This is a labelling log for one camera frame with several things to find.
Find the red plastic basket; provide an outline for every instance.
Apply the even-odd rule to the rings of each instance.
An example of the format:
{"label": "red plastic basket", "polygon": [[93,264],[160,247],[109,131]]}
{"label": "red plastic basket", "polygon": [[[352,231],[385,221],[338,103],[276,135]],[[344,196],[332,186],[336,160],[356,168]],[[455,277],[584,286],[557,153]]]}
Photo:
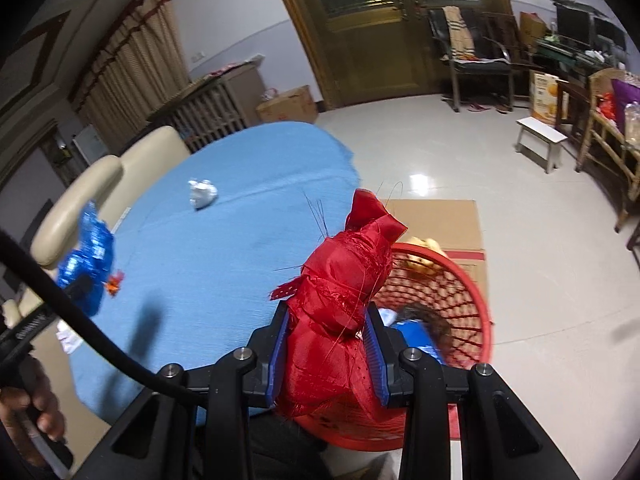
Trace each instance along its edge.
{"label": "red plastic basket", "polygon": [[[427,248],[394,244],[394,268],[373,298],[377,306],[399,310],[418,302],[437,310],[451,325],[453,350],[447,365],[471,368],[487,363],[492,350],[489,311],[476,284],[456,263]],[[374,422],[353,396],[343,396],[296,421],[334,446],[360,451],[402,447],[404,410],[384,422]],[[460,437],[458,412],[449,407],[450,434]]]}

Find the ceiling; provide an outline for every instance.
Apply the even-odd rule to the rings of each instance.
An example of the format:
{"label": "ceiling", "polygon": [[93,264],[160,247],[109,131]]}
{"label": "ceiling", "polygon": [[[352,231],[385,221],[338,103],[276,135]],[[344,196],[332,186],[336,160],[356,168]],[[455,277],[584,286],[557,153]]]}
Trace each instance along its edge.
{"label": "ceiling", "polygon": [[49,86],[67,95],[129,1],[46,0],[0,66],[0,125]]}

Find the blue tablecloth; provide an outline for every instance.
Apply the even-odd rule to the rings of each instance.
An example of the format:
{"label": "blue tablecloth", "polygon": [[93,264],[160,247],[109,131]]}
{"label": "blue tablecloth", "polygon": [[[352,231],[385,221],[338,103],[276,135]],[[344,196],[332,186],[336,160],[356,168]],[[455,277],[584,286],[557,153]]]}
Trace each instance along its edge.
{"label": "blue tablecloth", "polygon": [[[210,180],[216,202],[194,211],[191,179]],[[270,322],[270,292],[297,276],[320,243],[309,202],[321,205],[333,235],[357,186],[351,153],[311,124],[264,124],[214,142],[159,180],[124,219],[114,270],[125,278],[94,321],[152,371],[169,362],[212,364]],[[87,344],[70,360],[79,399],[107,422],[140,391]]]}

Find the metal bolt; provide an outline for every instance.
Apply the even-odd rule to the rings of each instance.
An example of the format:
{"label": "metal bolt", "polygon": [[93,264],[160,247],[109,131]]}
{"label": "metal bolt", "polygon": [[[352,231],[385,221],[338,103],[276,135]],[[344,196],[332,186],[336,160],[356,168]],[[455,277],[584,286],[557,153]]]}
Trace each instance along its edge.
{"label": "metal bolt", "polygon": [[402,355],[408,361],[417,361],[422,357],[422,350],[419,348],[407,348],[402,352]]}
{"label": "metal bolt", "polygon": [[238,361],[246,361],[249,357],[254,354],[254,351],[246,346],[241,346],[240,348],[236,348],[234,350],[234,357],[238,359]]}
{"label": "metal bolt", "polygon": [[494,367],[488,363],[479,363],[476,365],[476,372],[478,372],[479,375],[482,375],[482,377],[488,377],[494,373]]}
{"label": "metal bolt", "polygon": [[182,371],[182,367],[176,363],[171,363],[170,365],[165,365],[160,370],[160,373],[165,377],[175,377]]}

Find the dark fur object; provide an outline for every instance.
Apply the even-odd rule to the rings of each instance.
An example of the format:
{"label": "dark fur object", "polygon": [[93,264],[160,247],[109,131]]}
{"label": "dark fur object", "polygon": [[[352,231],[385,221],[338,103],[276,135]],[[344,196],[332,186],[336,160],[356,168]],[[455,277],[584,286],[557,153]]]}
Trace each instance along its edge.
{"label": "dark fur object", "polygon": [[420,320],[429,336],[433,340],[443,357],[448,356],[453,350],[453,338],[451,337],[451,325],[436,310],[421,303],[409,303],[398,310],[396,321],[410,319]]}

